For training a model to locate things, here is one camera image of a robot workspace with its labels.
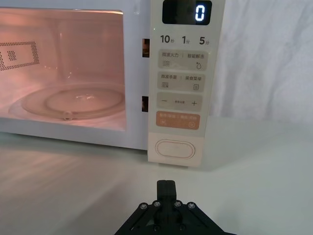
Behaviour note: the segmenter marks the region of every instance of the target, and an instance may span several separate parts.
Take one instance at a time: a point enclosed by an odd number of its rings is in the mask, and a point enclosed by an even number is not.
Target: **door release button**
[[[156,152],[164,157],[190,159],[195,155],[195,147],[189,142],[160,140]]]

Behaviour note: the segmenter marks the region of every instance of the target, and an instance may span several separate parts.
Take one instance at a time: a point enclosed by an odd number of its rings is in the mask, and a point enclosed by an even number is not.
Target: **microwave vent holes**
[[[31,46],[31,51],[32,51],[32,56],[34,61],[33,62],[29,62],[29,63],[19,63],[18,64],[18,57],[16,56],[15,51],[12,49],[12,47],[15,46]],[[18,69],[21,67],[26,67],[26,66],[31,66],[31,65],[37,65],[40,63],[39,61],[39,56],[38,56],[38,51],[37,51],[37,47],[36,47],[36,43],[35,42],[15,42],[15,43],[0,43],[0,49],[2,49],[1,47],[10,47],[8,48],[7,52],[7,56],[9,58],[10,61],[15,61],[17,62],[17,64],[15,65],[9,65],[6,66],[4,64],[4,60],[3,57],[4,55],[4,51],[2,50],[2,52],[0,51],[0,71],[5,71],[5,70],[11,70],[11,69]]]

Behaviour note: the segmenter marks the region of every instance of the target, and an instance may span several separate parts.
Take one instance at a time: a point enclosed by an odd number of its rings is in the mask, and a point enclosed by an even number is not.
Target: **white tabletop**
[[[238,235],[313,234],[313,131],[210,118],[200,168],[147,162],[145,151],[0,134],[1,235],[112,235],[157,180],[175,180]]]

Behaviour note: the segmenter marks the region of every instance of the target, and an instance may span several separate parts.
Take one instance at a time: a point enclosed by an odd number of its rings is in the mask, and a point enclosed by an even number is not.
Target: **white fabric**
[[[226,0],[211,115],[313,123],[312,0]]]

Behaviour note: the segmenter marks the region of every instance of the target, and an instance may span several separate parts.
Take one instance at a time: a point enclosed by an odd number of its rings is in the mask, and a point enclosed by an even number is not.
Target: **white microwave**
[[[224,0],[0,0],[0,131],[201,163]]]

